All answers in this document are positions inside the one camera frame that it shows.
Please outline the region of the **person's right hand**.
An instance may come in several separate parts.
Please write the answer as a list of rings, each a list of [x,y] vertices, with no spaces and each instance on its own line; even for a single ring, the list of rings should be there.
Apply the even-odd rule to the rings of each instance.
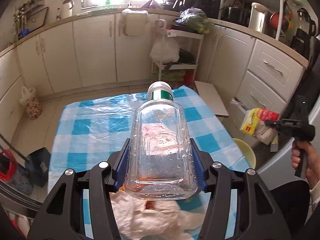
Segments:
[[[310,189],[313,189],[319,182],[320,177],[319,156],[314,146],[310,142],[294,141],[291,160],[291,165],[295,170],[301,162],[306,165],[305,177]]]

